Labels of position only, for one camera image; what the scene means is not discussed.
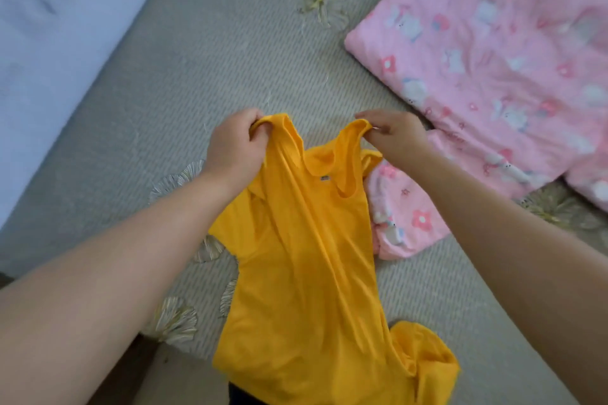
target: person's right arm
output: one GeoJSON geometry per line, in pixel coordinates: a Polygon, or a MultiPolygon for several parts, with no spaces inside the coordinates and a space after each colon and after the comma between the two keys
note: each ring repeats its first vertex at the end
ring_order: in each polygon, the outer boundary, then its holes
{"type": "Polygon", "coordinates": [[[365,111],[366,135],[430,196],[529,343],[583,405],[608,396],[608,257],[549,225],[434,150],[410,113],[365,111]]]}

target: yellow tank top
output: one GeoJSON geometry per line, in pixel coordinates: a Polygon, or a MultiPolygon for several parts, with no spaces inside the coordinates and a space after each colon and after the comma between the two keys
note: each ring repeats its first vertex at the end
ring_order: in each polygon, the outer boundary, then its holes
{"type": "Polygon", "coordinates": [[[389,331],[378,298],[363,178],[380,162],[357,120],[304,151],[285,114],[249,187],[210,233],[239,261],[213,359],[270,405],[445,404],[459,371],[436,334],[389,331]]]}

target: black fabric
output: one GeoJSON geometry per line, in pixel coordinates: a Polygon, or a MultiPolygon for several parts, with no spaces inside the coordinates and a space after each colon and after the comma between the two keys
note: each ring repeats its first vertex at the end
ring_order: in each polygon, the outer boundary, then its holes
{"type": "Polygon", "coordinates": [[[228,384],[228,397],[230,398],[229,405],[268,405],[232,383],[228,384]]]}

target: person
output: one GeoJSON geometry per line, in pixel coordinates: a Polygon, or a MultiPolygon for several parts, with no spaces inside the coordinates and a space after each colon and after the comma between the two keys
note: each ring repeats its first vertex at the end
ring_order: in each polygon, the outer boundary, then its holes
{"type": "MultiPolygon", "coordinates": [[[[212,134],[201,175],[0,291],[0,402],[83,404],[255,177],[272,128],[244,109],[212,134]]],[[[364,111],[365,134],[431,197],[530,344],[583,405],[608,393],[608,258],[437,153],[413,114],[364,111]]]]}

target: pink blanket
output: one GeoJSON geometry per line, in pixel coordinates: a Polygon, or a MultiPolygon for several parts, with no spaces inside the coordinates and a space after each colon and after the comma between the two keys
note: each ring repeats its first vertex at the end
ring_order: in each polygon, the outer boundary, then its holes
{"type": "MultiPolygon", "coordinates": [[[[498,192],[519,198],[567,172],[607,207],[607,22],[608,0],[382,0],[345,44],[435,124],[437,150],[498,192]]],[[[367,190],[380,257],[449,232],[387,163],[367,190]]]]}

